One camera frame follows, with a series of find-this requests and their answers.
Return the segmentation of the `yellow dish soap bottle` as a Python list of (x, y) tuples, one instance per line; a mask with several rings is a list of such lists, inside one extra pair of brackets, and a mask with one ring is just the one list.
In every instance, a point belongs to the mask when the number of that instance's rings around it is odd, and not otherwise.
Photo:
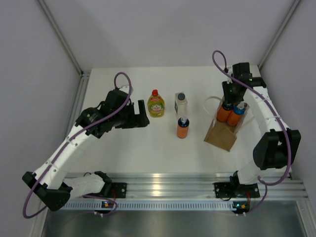
[(163, 98), (159, 95), (158, 90), (154, 89), (148, 99), (147, 107), (149, 115), (154, 118), (159, 118), (164, 115), (165, 112), (165, 102)]

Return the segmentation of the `orange pump bottle navy top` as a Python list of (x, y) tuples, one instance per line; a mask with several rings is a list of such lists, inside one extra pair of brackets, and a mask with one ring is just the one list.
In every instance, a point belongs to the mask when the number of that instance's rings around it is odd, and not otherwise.
[(219, 122), (226, 122), (231, 112), (233, 111), (234, 105), (232, 103), (223, 102), (217, 112), (217, 120)]

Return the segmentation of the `clear square bottle grey cap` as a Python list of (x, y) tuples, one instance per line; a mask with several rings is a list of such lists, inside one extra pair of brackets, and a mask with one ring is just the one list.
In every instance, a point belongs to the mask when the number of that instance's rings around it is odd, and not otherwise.
[(187, 114), (187, 97), (184, 92), (179, 92), (175, 94), (175, 103), (174, 109), (176, 112), (176, 116), (179, 119), (180, 117), (186, 116)]

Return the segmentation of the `orange pump bottle dark top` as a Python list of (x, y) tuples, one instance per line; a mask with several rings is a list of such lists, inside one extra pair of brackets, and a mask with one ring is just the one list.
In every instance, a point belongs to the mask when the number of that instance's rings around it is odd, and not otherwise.
[(177, 136), (184, 139), (188, 135), (190, 121), (187, 117), (180, 117), (177, 121)]

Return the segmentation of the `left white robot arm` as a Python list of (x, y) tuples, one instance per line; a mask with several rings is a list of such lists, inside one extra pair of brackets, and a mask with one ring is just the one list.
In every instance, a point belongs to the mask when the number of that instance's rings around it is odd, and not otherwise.
[(26, 172), (22, 180), (50, 211), (61, 209), (69, 200), (85, 195), (112, 198), (114, 185), (102, 171), (79, 178), (67, 178), (69, 170), (84, 151), (112, 128), (146, 127), (149, 119), (145, 103), (138, 100), (139, 113), (123, 88), (109, 91), (97, 107), (82, 111), (70, 133), (55, 153), (36, 171)]

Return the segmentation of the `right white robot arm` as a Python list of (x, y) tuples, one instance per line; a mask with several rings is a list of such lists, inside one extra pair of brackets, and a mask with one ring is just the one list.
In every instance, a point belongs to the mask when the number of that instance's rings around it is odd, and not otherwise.
[(247, 62), (234, 64), (228, 73), (228, 80), (222, 82), (224, 100), (237, 105), (243, 102), (249, 108), (261, 132), (261, 138), (252, 152), (250, 161), (231, 177), (230, 191), (241, 196), (248, 185), (263, 182), (263, 177), (282, 168), (284, 174), (273, 185), (281, 183), (294, 162), (301, 134), (292, 130), (283, 121), (268, 93), (266, 83), (255, 77)]

